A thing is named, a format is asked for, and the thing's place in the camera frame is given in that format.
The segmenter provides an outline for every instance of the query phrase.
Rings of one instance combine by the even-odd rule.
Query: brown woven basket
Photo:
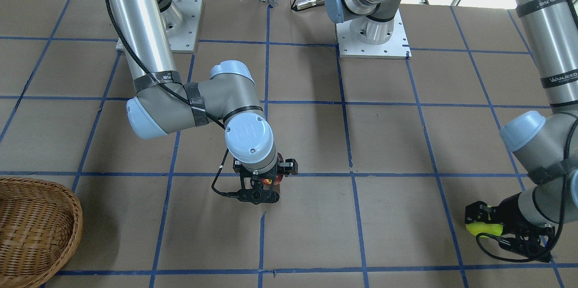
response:
[[[70,260],[82,235],[78,198],[58,183],[0,177],[0,288],[37,288]]]

